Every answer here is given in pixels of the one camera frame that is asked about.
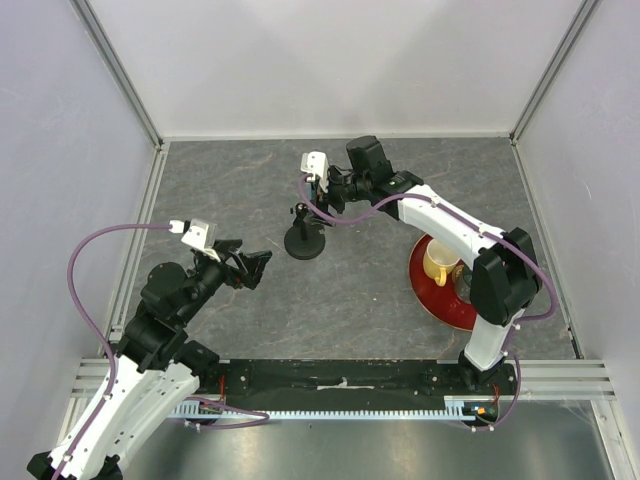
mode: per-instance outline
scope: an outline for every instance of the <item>white wall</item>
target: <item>white wall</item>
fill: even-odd
[[[93,0],[164,136],[506,133],[580,0]]]
[[[601,2],[521,142],[578,340],[640,447],[640,4]]]
[[[66,289],[88,233],[131,221],[153,149],[69,2],[0,2],[0,478],[50,450],[78,363],[97,342]],[[104,324],[125,235],[79,259]]]

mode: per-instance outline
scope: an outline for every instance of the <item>cup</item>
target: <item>cup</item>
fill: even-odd
[[[429,278],[433,278],[436,285],[444,287],[447,283],[447,275],[451,273],[460,257],[436,239],[432,239],[427,245],[427,251],[422,260],[422,268]]]

